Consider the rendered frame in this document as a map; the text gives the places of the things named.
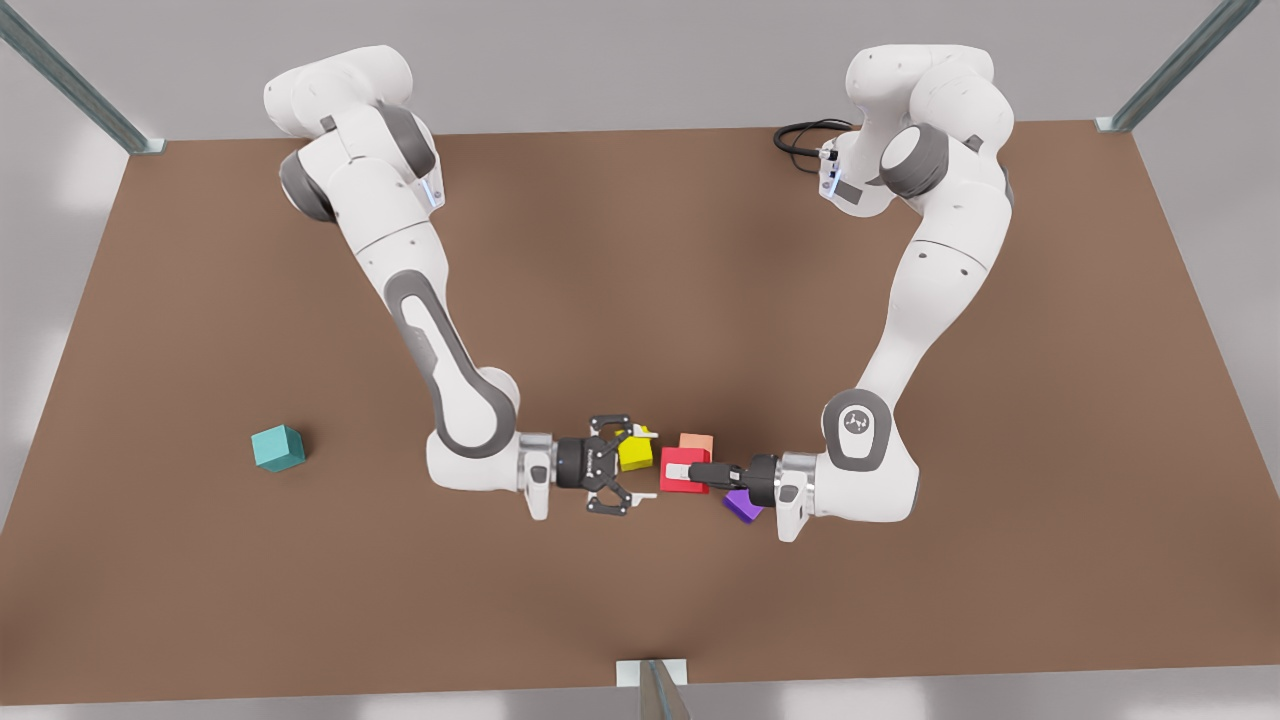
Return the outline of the teal blue wooden cube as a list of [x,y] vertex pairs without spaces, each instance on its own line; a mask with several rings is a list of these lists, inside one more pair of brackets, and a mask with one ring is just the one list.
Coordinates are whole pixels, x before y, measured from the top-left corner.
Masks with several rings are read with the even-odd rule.
[[252,434],[251,445],[256,466],[268,471],[283,471],[306,460],[301,433],[288,425]]

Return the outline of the red wooden cube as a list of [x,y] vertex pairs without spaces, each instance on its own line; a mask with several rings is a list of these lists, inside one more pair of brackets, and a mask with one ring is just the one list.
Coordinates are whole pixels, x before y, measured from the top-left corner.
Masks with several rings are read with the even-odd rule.
[[710,452],[703,447],[663,447],[660,450],[660,491],[708,495],[708,486],[690,478],[690,466],[709,461]]

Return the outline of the silver frame post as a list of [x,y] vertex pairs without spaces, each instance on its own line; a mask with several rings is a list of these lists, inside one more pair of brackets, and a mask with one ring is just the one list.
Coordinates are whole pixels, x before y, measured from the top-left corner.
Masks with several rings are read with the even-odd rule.
[[1094,119],[1094,128],[1103,135],[1133,132],[1262,1],[1221,0],[1111,117]]
[[616,685],[639,692],[639,720],[691,720],[681,694],[689,684],[686,659],[620,660]]
[[165,151],[164,138],[150,138],[141,132],[8,0],[0,0],[0,38],[129,155]]

